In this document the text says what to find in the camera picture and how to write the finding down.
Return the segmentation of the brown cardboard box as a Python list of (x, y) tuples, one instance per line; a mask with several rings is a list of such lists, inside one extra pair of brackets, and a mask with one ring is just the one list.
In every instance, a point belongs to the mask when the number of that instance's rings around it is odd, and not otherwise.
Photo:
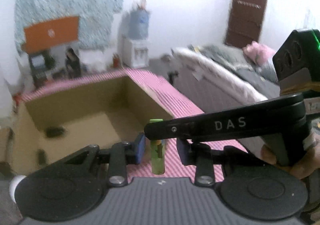
[[(37, 151), (43, 149), (48, 164), (89, 144), (110, 148), (132, 142), (150, 119), (172, 119), (154, 94), (129, 76), (88, 83), (22, 102), (14, 127), (9, 164), (28, 175), (42, 166)], [(63, 136), (47, 138), (48, 127), (64, 127)]]

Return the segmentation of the orange Philips box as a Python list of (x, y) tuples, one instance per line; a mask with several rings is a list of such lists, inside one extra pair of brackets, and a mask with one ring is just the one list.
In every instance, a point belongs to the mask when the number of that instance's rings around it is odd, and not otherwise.
[(24, 28), (22, 50), (27, 54), (35, 88), (65, 73), (63, 61), (52, 49), (78, 40), (79, 16), (60, 17)]

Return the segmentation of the pink checkered tablecloth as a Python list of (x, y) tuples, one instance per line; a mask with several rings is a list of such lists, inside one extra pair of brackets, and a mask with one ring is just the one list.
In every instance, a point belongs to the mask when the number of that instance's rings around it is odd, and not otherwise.
[(68, 90), (88, 83), (129, 76), (141, 86), (146, 86), (155, 98), (172, 114), (172, 118), (194, 116), (201, 113), (192, 101), (172, 87), (164, 78), (146, 70), (117, 70), (106, 74), (86, 76), (75, 80), (59, 81), (23, 95), (23, 102), (31, 101), (55, 92)]

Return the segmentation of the green lip balm stick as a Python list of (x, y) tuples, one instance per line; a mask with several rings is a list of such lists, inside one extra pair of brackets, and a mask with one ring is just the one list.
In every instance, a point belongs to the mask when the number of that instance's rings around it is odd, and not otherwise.
[(154, 175), (165, 173), (165, 143), (164, 140), (150, 141), (151, 170)]

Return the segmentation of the white supplement bottle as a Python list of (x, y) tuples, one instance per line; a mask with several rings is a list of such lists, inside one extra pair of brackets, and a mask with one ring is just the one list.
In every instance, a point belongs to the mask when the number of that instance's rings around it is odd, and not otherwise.
[(11, 182), (9, 183), (9, 194), (10, 194), (10, 197), (12, 199), (12, 201), (14, 203), (16, 203), (16, 200), (15, 200), (15, 191), (16, 191), (16, 188), (18, 186), (18, 184), (24, 179), (26, 178), (25, 175), (17, 175), (15, 176)]

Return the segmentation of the black oval remote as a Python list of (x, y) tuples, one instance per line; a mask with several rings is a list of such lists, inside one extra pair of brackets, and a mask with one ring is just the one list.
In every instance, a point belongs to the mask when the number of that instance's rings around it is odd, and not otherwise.
[(63, 136), (66, 129), (64, 127), (48, 127), (44, 132), (47, 138), (54, 138)]

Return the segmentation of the red fire extinguisher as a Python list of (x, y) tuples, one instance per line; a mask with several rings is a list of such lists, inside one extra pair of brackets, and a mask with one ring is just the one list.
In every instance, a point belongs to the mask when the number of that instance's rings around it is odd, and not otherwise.
[(120, 57), (118, 54), (113, 54), (113, 67), (114, 68), (120, 67)]

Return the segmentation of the brown wooden door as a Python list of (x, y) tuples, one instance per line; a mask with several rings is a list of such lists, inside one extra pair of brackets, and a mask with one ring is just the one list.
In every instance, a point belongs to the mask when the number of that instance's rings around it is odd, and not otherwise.
[(225, 44), (243, 48), (259, 41), (267, 0), (232, 0)]

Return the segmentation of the black cylinder tube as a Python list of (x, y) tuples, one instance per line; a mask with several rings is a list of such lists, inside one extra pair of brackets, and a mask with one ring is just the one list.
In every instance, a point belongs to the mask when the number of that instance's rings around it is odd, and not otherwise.
[(43, 149), (37, 151), (37, 163), (39, 166), (46, 166), (48, 164), (47, 154)]

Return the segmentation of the water dispenser with bottle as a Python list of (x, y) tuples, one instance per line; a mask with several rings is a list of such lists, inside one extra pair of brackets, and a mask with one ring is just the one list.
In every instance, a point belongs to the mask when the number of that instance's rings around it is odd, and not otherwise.
[(146, 0), (135, 1), (125, 18), (122, 62), (129, 68), (145, 68), (149, 65), (150, 11)]

